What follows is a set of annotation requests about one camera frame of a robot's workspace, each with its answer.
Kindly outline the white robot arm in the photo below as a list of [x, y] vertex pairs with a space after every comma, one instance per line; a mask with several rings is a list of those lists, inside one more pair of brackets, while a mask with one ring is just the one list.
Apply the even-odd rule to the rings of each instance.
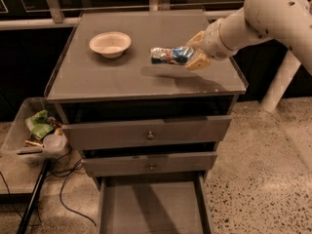
[[312, 74], [312, 15], [308, 0], [245, 0], [240, 10], [211, 23], [187, 45], [209, 59], [223, 60], [271, 39], [286, 46]]

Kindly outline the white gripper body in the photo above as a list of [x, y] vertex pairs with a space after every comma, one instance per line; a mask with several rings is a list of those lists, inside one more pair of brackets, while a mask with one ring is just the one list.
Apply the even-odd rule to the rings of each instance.
[[201, 49], [210, 58], [224, 60], [233, 57], [235, 50], [230, 50], [221, 39], [220, 27], [223, 19], [218, 19], [209, 24], [203, 33]]

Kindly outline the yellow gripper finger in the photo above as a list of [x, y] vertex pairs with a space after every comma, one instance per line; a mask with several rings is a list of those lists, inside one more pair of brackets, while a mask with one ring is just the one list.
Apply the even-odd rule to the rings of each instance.
[[203, 48], [203, 37], [204, 37], [204, 31], [199, 31], [196, 35], [194, 35], [187, 43], [186, 45], [188, 47], [191, 47], [195, 50], [202, 49]]
[[208, 67], [211, 63], [212, 60], [202, 50], [196, 50], [184, 67], [188, 70], [197, 70]]

